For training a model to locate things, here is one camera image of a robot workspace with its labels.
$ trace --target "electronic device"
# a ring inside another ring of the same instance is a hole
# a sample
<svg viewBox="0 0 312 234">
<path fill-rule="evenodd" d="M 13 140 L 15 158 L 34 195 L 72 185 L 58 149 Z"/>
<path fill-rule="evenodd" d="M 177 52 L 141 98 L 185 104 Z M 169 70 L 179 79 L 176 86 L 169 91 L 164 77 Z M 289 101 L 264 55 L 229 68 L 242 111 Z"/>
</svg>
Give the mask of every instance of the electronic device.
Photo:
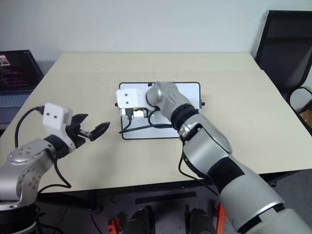
<svg viewBox="0 0 312 234">
<path fill-rule="evenodd" d="M 43 74 L 29 50 L 0 52 L 0 125 L 14 118 Z"/>
<path fill-rule="evenodd" d="M 179 91 L 186 96 L 191 104 L 201 109 L 200 84 L 197 82 L 175 83 Z M 164 117 L 159 109 L 146 101 L 146 92 L 153 83 L 121 83 L 116 92 L 117 106 L 120 109 L 121 126 L 124 139 L 178 138 L 179 135 L 172 128 L 171 122 Z M 160 124 L 160 127 L 147 127 Z"/>
</svg>

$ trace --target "wire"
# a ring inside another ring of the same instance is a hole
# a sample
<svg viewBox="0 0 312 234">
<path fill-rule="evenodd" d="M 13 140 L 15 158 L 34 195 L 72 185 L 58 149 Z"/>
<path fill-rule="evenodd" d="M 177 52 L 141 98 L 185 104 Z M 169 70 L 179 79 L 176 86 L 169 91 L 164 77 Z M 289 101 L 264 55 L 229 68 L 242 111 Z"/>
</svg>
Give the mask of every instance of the wire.
<svg viewBox="0 0 312 234">
<path fill-rule="evenodd" d="M 37 222 L 37 229 L 38 229 L 39 234 L 43 234 L 42 228 L 53 229 L 55 232 L 64 234 L 64 232 L 60 228 L 41 223 L 39 218 L 36 219 L 36 222 Z"/>
<path fill-rule="evenodd" d="M 100 228 L 98 228 L 97 223 L 94 221 L 93 214 L 91 214 L 91 219 L 92 219 L 92 222 L 94 223 L 94 226 L 97 228 L 98 232 L 99 232 L 100 234 L 103 234 L 103 233 L 101 232 Z"/>
<path fill-rule="evenodd" d="M 126 129 L 128 129 L 128 128 L 130 127 L 130 125 L 131 125 L 131 121 L 132 121 L 132 119 L 130 118 L 130 119 L 129 119 L 129 123 L 128 123 L 128 125 L 127 125 L 126 127 L 124 127 L 122 130 L 126 130 Z"/>
<path fill-rule="evenodd" d="M 36 109 L 37 109 L 36 107 L 31 108 L 19 119 L 19 122 L 17 123 L 16 128 L 15 128 L 15 135 L 14 135 L 15 148 L 19 146 L 19 130 L 20 130 L 21 123 L 31 112 L 35 111 Z"/>
<path fill-rule="evenodd" d="M 148 117 L 147 117 L 147 121 L 148 121 L 148 123 L 150 124 L 150 125 L 152 125 L 154 128 L 172 128 L 172 125 L 171 124 L 162 124 L 162 126 L 158 126 L 158 127 L 156 127 L 155 125 L 156 124 L 152 124 L 152 122 L 151 122 L 151 117 L 152 117 L 152 115 L 155 113 L 155 112 L 157 112 L 157 111 L 160 111 L 160 109 L 155 109 L 155 110 L 153 110 L 152 112 L 150 112 L 150 114 L 148 115 Z"/>
<path fill-rule="evenodd" d="M 164 124 L 153 124 L 153 125 L 146 125 L 146 126 L 141 126 L 141 127 L 137 127 L 137 128 L 123 129 L 119 133 L 127 133 L 127 132 L 145 129 L 145 128 L 154 128 L 154 127 L 171 128 L 172 126 L 170 125 L 170 127 L 169 126 L 165 127 Z"/>
<path fill-rule="evenodd" d="M 200 180 L 200 179 L 197 179 L 196 177 L 193 177 L 191 175 L 188 175 L 186 173 L 184 173 L 182 170 L 181 170 L 181 164 L 182 164 L 182 156 L 180 158 L 180 162 L 179 162 L 179 166 L 178 166 L 178 169 L 179 169 L 179 172 L 184 175 L 184 176 L 187 176 L 188 178 L 191 178 L 191 179 L 194 179 L 196 181 L 198 181 L 199 183 L 201 183 L 203 186 L 205 186 L 207 189 L 209 189 L 214 195 L 216 195 L 217 197 L 219 197 L 219 195 L 212 189 L 210 188 L 204 181 Z"/>
<path fill-rule="evenodd" d="M 128 129 L 131 125 L 131 119 L 129 120 L 129 124 L 124 127 L 119 133 L 128 133 L 128 132 L 133 132 L 133 131 L 137 131 L 137 130 L 141 130 L 141 129 L 146 129 L 146 128 L 172 128 L 171 124 L 165 124 L 165 123 L 161 123 L 161 124 L 152 124 L 151 122 L 151 116 L 157 112 L 160 111 L 159 109 L 155 109 L 152 112 L 150 112 L 150 114 L 148 115 L 147 121 L 149 123 L 149 125 L 146 126 L 141 126 L 141 127 L 136 127 L 136 128 L 131 128 Z"/>
<path fill-rule="evenodd" d="M 64 232 L 63 232 L 61 229 L 57 228 L 57 227 L 50 226 L 50 225 L 46 225 L 46 224 L 43 224 L 43 223 L 41 223 L 40 225 L 41 225 L 43 228 L 53 229 L 53 230 L 55 230 L 55 232 L 57 231 L 57 232 L 60 233 L 60 234 L 64 234 Z"/>
<path fill-rule="evenodd" d="M 68 210 L 68 207 L 66 206 L 66 209 L 65 209 L 65 211 L 64 211 L 64 213 L 63 213 L 63 216 L 62 216 L 62 218 L 60 219 L 60 221 L 58 222 L 57 228 L 59 228 L 60 224 L 62 223 L 63 219 L 65 218 L 65 215 L 66 215 L 66 213 L 67 213 L 67 210 Z"/>
<path fill-rule="evenodd" d="M 43 190 L 46 190 L 46 189 L 51 188 L 51 187 L 63 187 L 63 188 L 67 188 L 67 189 L 70 189 L 72 187 L 72 185 L 60 173 L 59 168 L 58 168 L 58 160 L 57 159 L 54 160 L 54 169 L 55 169 L 56 173 L 58 174 L 59 178 L 65 184 L 50 184 L 50 185 L 45 186 L 42 189 L 40 189 L 38 194 L 41 194 Z"/>
</svg>

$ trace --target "black office chair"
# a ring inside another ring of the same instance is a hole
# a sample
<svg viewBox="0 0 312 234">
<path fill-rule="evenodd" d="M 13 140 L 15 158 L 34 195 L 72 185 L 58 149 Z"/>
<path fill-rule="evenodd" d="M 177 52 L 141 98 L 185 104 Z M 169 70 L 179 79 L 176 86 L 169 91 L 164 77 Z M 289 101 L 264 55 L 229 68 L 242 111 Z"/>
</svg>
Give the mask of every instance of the black office chair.
<svg viewBox="0 0 312 234">
<path fill-rule="evenodd" d="M 312 136 L 311 127 L 299 115 L 312 105 L 312 89 L 301 87 L 312 64 L 312 12 L 269 11 L 255 61 Z M 299 90 L 309 95 L 294 108 L 291 97 Z"/>
</svg>

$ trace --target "beige table top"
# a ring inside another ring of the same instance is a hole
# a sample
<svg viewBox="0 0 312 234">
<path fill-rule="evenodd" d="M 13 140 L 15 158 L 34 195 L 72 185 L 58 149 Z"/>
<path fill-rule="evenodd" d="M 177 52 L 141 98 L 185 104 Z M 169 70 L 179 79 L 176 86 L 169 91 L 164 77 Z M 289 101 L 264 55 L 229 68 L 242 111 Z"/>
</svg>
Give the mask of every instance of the beige table top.
<svg viewBox="0 0 312 234">
<path fill-rule="evenodd" d="M 234 156 L 257 173 L 312 168 L 312 138 L 247 53 L 66 53 L 51 68 L 0 139 L 0 163 L 14 148 L 14 129 L 28 109 L 46 102 L 88 113 L 82 128 L 110 121 L 108 131 L 58 162 L 72 184 L 86 190 L 188 180 L 177 170 L 178 139 L 123 140 L 114 106 L 121 82 L 197 81 L 202 113 L 229 139 Z M 38 113 L 29 115 L 19 143 L 46 137 Z M 182 170 L 193 174 L 186 165 Z M 39 187 L 60 183 L 53 168 Z M 70 191 L 51 188 L 49 192 Z"/>
</svg>

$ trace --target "floor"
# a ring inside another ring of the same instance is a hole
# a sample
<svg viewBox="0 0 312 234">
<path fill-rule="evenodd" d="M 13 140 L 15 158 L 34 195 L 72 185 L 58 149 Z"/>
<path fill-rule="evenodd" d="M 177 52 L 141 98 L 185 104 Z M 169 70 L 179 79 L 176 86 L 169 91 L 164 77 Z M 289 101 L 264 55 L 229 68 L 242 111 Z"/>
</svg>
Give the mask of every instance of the floor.
<svg viewBox="0 0 312 234">
<path fill-rule="evenodd" d="M 285 200 L 287 208 L 295 209 L 308 224 L 312 224 L 312 170 L 304 170 L 284 178 L 278 181 L 274 189 Z M 135 203 L 137 198 L 188 192 L 195 192 L 196 196 L 150 203 Z M 131 193 L 114 197 L 101 197 L 100 194 L 98 196 L 99 203 L 103 205 L 103 211 L 100 214 L 94 214 L 94 219 L 104 234 L 108 233 L 106 228 L 108 217 L 120 218 L 123 227 L 125 227 L 126 220 L 129 220 L 135 211 L 147 205 L 151 205 L 156 212 L 157 234 L 185 233 L 184 211 L 186 204 L 190 205 L 190 209 L 195 207 L 204 209 L 212 218 L 212 222 L 216 223 L 214 206 L 218 203 L 218 198 L 204 187 L 153 193 Z M 42 223 L 57 226 L 65 215 L 59 224 L 65 234 L 99 233 L 91 221 L 90 211 L 66 209 L 62 206 L 43 203 L 39 203 L 39 206 L 43 212 L 46 212 L 46 215 L 41 219 Z M 45 231 L 47 234 L 54 233 L 49 229 L 45 229 Z M 236 233 L 229 221 L 226 222 L 224 233 Z"/>
</svg>

